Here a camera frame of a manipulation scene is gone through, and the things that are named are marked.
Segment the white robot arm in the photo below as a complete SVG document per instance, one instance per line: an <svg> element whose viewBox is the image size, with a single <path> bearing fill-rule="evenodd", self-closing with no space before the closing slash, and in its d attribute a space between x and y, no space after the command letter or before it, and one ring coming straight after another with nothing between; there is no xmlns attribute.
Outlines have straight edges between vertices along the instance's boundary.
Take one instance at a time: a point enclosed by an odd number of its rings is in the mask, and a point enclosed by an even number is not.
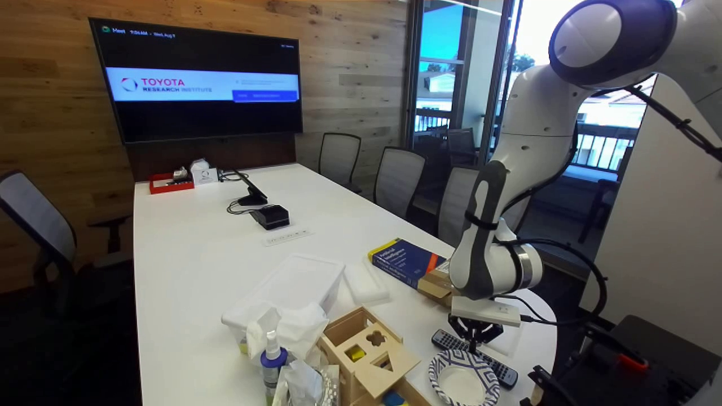
<svg viewBox="0 0 722 406"><path fill-rule="evenodd" d="M645 317L719 347L722 0L581 0L560 21L547 63L513 80L451 256L455 317L520 321L501 301L540 280L540 257L503 215L561 174L586 97L633 91L652 74L661 80L645 99L652 117L599 247L606 317Z"/></svg>

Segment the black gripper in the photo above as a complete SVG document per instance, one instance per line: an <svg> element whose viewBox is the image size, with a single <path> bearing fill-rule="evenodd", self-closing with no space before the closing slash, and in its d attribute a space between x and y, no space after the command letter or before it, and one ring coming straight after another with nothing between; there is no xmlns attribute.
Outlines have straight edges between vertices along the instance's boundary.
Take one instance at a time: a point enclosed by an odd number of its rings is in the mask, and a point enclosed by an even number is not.
<svg viewBox="0 0 722 406"><path fill-rule="evenodd" d="M460 338L466 342L468 350L476 350L479 344L490 344L503 335L501 326L457 318L457 317L448 317L448 326Z"/></svg>

